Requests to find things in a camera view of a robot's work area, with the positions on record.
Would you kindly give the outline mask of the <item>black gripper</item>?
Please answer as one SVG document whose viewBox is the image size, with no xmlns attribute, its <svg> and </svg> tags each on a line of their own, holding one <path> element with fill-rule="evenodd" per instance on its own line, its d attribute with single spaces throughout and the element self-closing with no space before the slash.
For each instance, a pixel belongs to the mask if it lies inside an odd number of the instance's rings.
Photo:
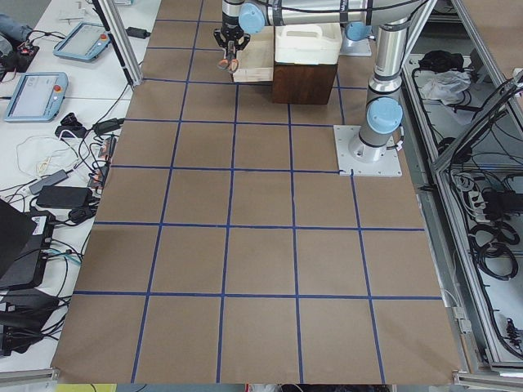
<svg viewBox="0 0 523 392">
<path fill-rule="evenodd" d="M 213 37 L 215 38 L 217 45 L 223 50 L 224 57 L 227 57 L 228 42 L 230 42 L 230 53 L 233 57 L 237 56 L 239 51 L 242 51 L 250 42 L 250 35 L 245 33 L 239 26 L 234 28 L 221 27 L 214 29 Z"/>
</svg>

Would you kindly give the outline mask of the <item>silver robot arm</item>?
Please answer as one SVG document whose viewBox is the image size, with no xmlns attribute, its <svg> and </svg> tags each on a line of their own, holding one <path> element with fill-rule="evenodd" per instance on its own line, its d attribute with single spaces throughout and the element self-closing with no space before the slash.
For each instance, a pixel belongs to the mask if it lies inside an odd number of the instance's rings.
<svg viewBox="0 0 523 392">
<path fill-rule="evenodd" d="M 433 10 L 433 1 L 223 1 L 221 27 L 213 31 L 224 51 L 218 67 L 234 73 L 237 53 L 265 27 L 349 25 L 377 27 L 377 54 L 369 79 L 367 104 L 398 99 L 400 71 L 409 44 L 419 36 Z"/>
</svg>

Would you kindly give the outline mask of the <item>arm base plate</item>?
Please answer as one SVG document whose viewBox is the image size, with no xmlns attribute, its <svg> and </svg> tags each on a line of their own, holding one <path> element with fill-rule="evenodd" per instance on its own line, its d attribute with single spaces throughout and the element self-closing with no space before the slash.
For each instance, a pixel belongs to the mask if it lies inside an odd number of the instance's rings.
<svg viewBox="0 0 523 392">
<path fill-rule="evenodd" d="M 372 55 L 372 50 L 369 39 L 364 38 L 359 41 L 353 41 L 346 36 L 343 36 L 340 55 L 370 57 Z"/>
<path fill-rule="evenodd" d="M 401 177 L 402 171 L 393 136 L 381 147 L 369 147 L 360 140 L 360 126 L 333 127 L 340 176 Z"/>
</svg>

